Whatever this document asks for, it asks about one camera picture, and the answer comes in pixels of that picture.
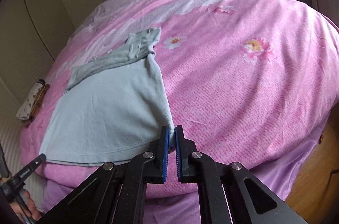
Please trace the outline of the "person's left hand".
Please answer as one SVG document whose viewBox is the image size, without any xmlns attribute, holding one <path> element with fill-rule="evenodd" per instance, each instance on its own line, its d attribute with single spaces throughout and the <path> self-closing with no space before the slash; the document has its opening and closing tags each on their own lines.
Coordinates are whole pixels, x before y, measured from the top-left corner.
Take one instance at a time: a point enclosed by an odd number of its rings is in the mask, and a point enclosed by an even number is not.
<svg viewBox="0 0 339 224">
<path fill-rule="evenodd" d="M 30 193 L 27 190 L 24 190 L 23 194 L 25 196 L 26 206 L 28 209 L 22 209 L 17 202 L 10 203 L 10 207 L 22 221 L 23 216 L 32 217 L 35 221 L 38 221 L 41 218 L 41 212 L 38 211 Z"/>
</svg>

